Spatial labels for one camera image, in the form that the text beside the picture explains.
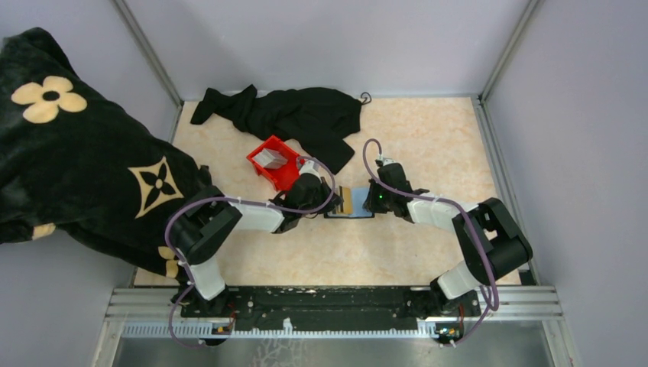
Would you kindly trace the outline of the black leather card holder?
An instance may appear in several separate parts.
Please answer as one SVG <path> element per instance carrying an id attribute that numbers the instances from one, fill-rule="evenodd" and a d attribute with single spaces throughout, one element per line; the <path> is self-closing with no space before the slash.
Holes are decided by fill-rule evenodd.
<path id="1" fill-rule="evenodd" d="M 333 209 L 324 214 L 327 219 L 370 219 L 374 218 L 375 214 L 364 208 L 364 203 L 368 198 L 368 187 L 350 187 L 352 189 L 352 201 L 354 212 L 350 216 L 343 216 L 338 214 L 338 205 L 340 204 L 340 197 L 338 195 L 338 187 L 335 189 L 335 194 L 339 200 L 334 205 Z"/>

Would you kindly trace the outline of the red plastic bin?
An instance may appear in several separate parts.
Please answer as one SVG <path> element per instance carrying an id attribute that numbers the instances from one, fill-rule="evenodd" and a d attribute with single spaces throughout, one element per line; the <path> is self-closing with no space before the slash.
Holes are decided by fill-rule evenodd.
<path id="1" fill-rule="evenodd" d="M 284 157 L 288 159 L 288 162 L 283 167 L 276 170 L 266 170 L 259 167 L 252 161 L 252 157 L 263 148 L 279 151 Z M 298 153 L 296 153 L 277 136 L 272 135 L 261 145 L 255 148 L 251 153 L 249 153 L 246 158 L 254 167 L 256 174 L 267 179 L 273 185 L 276 191 L 288 191 L 299 177 L 298 163 L 300 162 L 300 160 L 298 159 L 298 157 Z"/>

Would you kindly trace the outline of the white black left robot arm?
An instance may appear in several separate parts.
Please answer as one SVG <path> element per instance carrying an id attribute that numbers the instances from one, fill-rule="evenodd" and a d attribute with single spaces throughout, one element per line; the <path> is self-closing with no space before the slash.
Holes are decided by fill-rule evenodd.
<path id="1" fill-rule="evenodd" d="M 199 306 L 212 317 L 229 306 L 226 283 L 216 254 L 225 240 L 242 230 L 281 234 L 309 215 L 333 211 L 343 199 L 318 174 L 300 174 L 289 190 L 256 202 L 225 196 L 215 186 L 205 188 L 167 222 L 164 239 L 186 272 L 186 283 L 197 292 Z"/>

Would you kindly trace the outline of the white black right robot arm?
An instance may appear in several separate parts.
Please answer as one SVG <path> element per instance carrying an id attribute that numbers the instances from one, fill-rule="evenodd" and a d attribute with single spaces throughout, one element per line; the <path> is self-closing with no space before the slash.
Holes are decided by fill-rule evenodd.
<path id="1" fill-rule="evenodd" d="M 440 315 L 449 315 L 461 296 L 487 286 L 527 263 L 533 250 L 507 207 L 494 197 L 481 203 L 458 203 L 413 190 L 401 164 L 378 159 L 371 174 L 364 208 L 373 213 L 393 213 L 412 224 L 431 225 L 454 234 L 463 259 L 431 283 L 430 304 Z"/>

